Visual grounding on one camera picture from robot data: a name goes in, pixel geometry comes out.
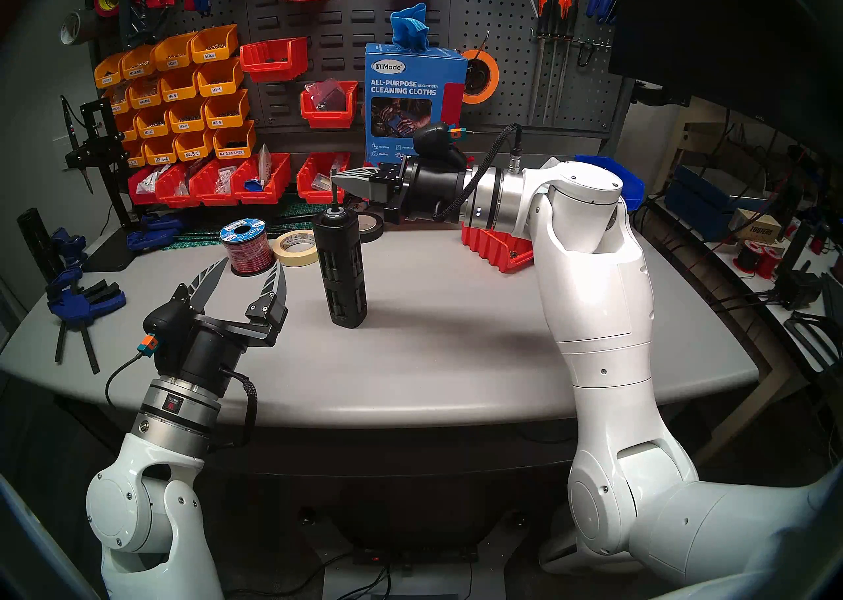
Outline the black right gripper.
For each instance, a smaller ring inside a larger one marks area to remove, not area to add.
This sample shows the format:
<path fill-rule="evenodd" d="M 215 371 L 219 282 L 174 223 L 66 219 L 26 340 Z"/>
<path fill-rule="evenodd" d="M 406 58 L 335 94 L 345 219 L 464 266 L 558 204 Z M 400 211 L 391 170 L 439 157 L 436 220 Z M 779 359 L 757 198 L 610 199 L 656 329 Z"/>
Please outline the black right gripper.
<path fill-rule="evenodd" d="M 365 201 L 369 209 L 378 212 L 385 224 L 399 224 L 401 219 L 428 220 L 457 224 L 460 210 L 443 213 L 462 193 L 466 176 L 471 169 L 464 155 L 449 155 L 446 159 L 407 156 L 400 169 L 398 191 L 392 178 L 394 166 L 365 166 L 331 173 L 332 185 L 346 195 Z"/>

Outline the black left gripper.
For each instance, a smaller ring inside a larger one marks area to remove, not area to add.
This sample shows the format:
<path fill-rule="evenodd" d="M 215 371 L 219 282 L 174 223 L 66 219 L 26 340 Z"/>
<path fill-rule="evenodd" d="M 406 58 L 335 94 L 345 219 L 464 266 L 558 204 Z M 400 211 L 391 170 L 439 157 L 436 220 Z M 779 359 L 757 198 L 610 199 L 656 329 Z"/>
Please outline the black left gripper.
<path fill-rule="evenodd" d="M 247 349 L 276 344 L 288 312 L 284 269 L 276 260 L 266 272 L 258 299 L 245 311 L 248 322 L 206 316 L 206 303 L 228 264 L 229 259 L 221 259 L 190 285 L 180 283 L 170 299 L 170 311 L 160 312 L 160 376 L 196 385 L 217 397 L 225 394 Z"/>

